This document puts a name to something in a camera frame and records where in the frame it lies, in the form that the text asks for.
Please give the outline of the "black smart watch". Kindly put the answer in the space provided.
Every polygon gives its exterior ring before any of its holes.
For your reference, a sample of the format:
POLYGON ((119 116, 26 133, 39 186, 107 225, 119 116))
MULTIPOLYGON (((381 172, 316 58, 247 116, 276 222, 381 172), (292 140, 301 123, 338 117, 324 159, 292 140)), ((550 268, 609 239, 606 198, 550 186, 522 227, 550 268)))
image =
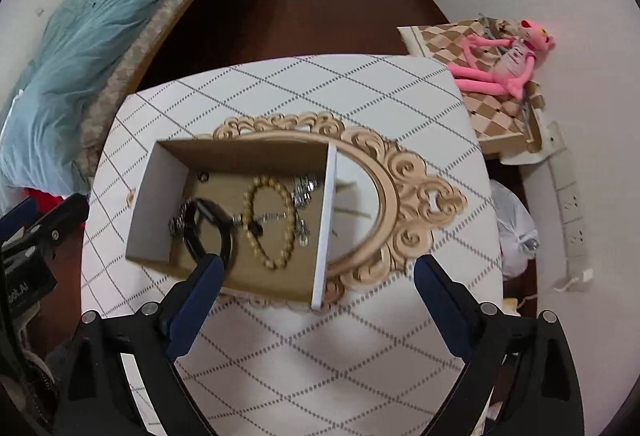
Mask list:
POLYGON ((230 266, 233 240, 232 220, 215 202, 204 198, 190 198, 181 209, 181 238, 195 263, 206 256, 217 255, 230 266))

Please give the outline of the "white cardboard box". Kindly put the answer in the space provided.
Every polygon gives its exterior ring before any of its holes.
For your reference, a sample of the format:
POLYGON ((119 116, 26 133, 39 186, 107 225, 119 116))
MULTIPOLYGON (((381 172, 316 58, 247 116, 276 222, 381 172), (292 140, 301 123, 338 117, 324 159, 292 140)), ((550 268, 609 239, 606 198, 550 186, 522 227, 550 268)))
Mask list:
POLYGON ((215 202, 232 220, 233 248, 224 292, 319 309, 326 295, 337 152, 294 139, 177 139, 151 148, 134 194, 127 260, 184 279, 196 266, 181 238, 190 198, 215 202), (296 177, 319 188, 300 212, 309 243, 295 239, 296 177))

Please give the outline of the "small silver charm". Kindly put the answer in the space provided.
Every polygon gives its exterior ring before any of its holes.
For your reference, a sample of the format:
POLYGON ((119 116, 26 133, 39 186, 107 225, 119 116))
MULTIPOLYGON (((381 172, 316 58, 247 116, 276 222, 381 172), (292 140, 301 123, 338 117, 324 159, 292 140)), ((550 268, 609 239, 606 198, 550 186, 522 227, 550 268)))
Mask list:
POLYGON ((314 175, 306 175, 294 179, 294 188, 291 191, 291 197, 296 211, 295 239, 301 247, 308 245, 310 231, 300 212, 308 208, 308 205, 311 204, 312 194, 318 188, 319 182, 314 175))

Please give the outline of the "red cloth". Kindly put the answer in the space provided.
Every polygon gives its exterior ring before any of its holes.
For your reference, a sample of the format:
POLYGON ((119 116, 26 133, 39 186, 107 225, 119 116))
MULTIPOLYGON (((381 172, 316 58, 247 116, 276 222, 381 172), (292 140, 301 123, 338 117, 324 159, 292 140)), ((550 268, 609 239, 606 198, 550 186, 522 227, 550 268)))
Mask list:
POLYGON ((64 201, 62 197, 52 196, 41 190, 26 188, 25 191, 29 198, 35 199, 39 210, 51 210, 64 201))

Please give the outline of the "white plastic bag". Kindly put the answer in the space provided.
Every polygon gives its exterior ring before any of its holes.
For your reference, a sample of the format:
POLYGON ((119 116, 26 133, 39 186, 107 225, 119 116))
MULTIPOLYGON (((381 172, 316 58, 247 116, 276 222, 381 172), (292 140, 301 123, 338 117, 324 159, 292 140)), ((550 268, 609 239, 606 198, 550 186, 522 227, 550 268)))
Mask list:
POLYGON ((510 280, 524 274, 539 248, 538 230, 529 211, 515 193, 490 181, 495 204, 502 258, 502 275, 510 280))

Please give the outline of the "white patterned tablecloth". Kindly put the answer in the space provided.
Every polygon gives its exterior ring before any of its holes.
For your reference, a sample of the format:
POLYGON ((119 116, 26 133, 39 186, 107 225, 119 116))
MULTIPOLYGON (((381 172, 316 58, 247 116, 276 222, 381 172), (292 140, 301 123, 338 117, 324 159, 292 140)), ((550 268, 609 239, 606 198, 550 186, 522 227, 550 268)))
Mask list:
MULTIPOLYGON (((481 301, 502 299, 496 213, 480 146, 441 63, 413 56, 318 55, 193 74, 130 95, 94 180, 81 306, 107 316, 161 299, 170 277, 129 262, 131 199, 160 139, 353 127, 405 155, 409 175, 438 176, 464 196, 433 252, 481 301)), ((416 435, 461 370, 412 283, 405 252, 386 278, 352 286, 321 313, 219 300, 178 370, 221 435, 416 435)))

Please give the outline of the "white charger plug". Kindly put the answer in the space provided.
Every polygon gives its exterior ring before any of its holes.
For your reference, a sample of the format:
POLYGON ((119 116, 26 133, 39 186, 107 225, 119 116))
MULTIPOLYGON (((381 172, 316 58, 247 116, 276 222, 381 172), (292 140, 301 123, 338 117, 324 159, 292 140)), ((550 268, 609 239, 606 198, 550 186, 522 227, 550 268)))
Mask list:
POLYGON ((593 269, 586 268, 579 275, 575 275, 574 277, 570 277, 565 285, 560 286, 559 288, 554 288, 555 292, 564 293, 570 291, 571 289, 577 289, 578 286, 586 285, 593 279, 593 269))

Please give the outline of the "light blue blanket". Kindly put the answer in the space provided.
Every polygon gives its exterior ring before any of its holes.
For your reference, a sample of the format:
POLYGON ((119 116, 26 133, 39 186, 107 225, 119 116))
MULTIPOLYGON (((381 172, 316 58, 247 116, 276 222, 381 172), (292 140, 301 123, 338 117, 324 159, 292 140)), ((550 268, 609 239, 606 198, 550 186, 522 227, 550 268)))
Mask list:
POLYGON ((81 124, 163 0, 64 0, 1 109, 1 200, 88 193, 81 124))

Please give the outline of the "checkered beige cushion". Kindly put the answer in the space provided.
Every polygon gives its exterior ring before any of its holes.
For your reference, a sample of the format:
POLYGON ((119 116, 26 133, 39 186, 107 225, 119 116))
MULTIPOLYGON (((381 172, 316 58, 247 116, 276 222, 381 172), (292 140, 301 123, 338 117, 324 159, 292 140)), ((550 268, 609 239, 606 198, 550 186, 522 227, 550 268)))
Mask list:
POLYGON ((445 65, 462 94, 486 155, 541 151, 544 99, 533 80, 537 57, 553 45, 530 19, 476 19, 398 29, 408 53, 445 65))

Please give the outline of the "pink panther plush toy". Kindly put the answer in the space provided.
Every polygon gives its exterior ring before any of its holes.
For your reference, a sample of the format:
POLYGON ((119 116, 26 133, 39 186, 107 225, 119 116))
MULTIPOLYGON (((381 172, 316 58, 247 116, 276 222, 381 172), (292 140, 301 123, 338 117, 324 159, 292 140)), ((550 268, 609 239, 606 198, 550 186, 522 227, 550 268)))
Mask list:
POLYGON ((468 66, 449 64, 458 88, 465 93, 491 96, 510 96, 522 100, 525 84, 532 78, 537 57, 555 47, 554 37, 541 24, 530 19, 518 23, 513 37, 488 39, 480 36, 465 37, 460 41, 468 66), (488 71, 476 66, 472 48, 505 48, 500 58, 488 71))

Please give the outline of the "bed with beige mattress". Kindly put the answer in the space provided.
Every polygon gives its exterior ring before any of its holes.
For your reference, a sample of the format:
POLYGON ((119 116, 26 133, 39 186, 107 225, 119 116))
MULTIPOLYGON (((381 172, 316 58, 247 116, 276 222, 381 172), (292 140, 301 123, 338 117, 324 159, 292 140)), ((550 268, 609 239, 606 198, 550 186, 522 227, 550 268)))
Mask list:
POLYGON ((91 100, 80 123, 80 152, 76 159, 83 177, 96 174, 101 151, 115 115, 127 95, 136 92, 168 33, 193 0, 160 0, 160 6, 134 38, 103 88, 91 100))

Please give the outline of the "white wall power strip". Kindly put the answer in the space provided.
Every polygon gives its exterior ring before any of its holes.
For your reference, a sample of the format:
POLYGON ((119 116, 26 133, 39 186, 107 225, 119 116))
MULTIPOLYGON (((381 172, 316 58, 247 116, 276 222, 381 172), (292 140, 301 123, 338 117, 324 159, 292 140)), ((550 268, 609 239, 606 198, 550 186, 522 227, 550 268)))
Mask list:
MULTIPOLYGON (((548 135, 550 146, 553 149, 548 163, 560 211, 564 240, 566 278, 563 285, 565 285, 570 277, 579 275, 586 268, 592 268, 587 247, 588 229, 585 216, 582 214, 582 197, 580 196, 573 154, 567 147, 563 133, 556 121, 549 123, 548 135)), ((572 290, 585 289, 589 283, 572 290)))

